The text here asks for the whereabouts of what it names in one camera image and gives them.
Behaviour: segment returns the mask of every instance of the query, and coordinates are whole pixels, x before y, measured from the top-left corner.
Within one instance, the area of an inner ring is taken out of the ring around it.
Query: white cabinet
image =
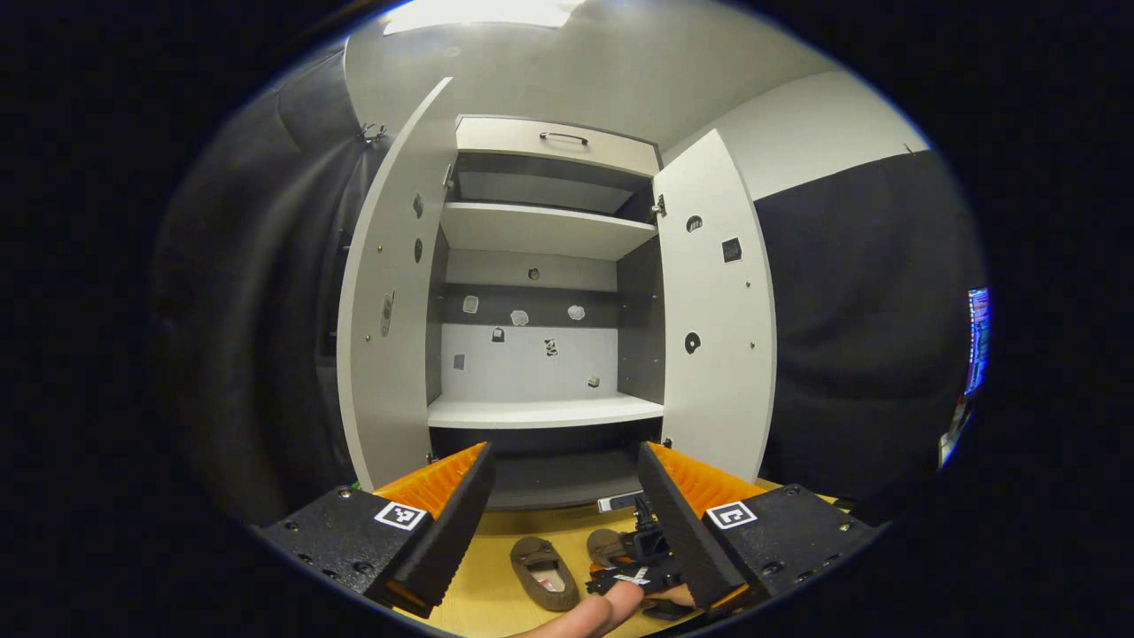
[[[772,290],[717,131],[662,169],[655,145],[617,133],[458,117],[448,83],[398,135],[347,260],[339,389],[363,488],[479,437],[516,452],[499,463],[497,507],[633,491],[644,439],[755,478]],[[431,292],[434,250],[448,265]],[[428,331],[428,317],[441,325]],[[525,475],[535,466],[521,451],[540,452],[555,478]]]

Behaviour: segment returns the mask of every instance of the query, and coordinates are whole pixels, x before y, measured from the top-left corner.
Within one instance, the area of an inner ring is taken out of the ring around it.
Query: open cabinet door
[[[425,466],[425,312],[457,112],[442,79],[366,194],[342,277],[337,361],[350,461],[370,492]]]
[[[716,129],[653,178],[666,308],[662,437],[756,478],[776,386],[776,315],[752,197]]]

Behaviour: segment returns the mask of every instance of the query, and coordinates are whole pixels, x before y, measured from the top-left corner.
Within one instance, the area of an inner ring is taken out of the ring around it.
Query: brown slipper
[[[527,596],[551,612],[566,612],[578,604],[578,587],[551,542],[534,536],[511,547],[511,569]]]
[[[612,529],[592,531],[586,538],[586,553],[591,556],[591,562],[604,568],[615,567],[615,561],[623,563],[629,560],[618,533]]]

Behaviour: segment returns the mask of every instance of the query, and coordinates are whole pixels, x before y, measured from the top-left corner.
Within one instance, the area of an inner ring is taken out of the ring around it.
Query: monitor screen
[[[984,366],[989,351],[989,289],[968,290],[968,383],[965,397],[972,395],[984,381]]]

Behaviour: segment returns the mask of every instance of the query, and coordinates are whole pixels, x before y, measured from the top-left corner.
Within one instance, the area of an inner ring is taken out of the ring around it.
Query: ceiling
[[[396,133],[452,76],[467,113],[577,122],[666,151],[786,82],[839,68],[778,27],[695,0],[586,0],[558,29],[502,24],[382,36],[375,19],[347,44],[361,121]]]

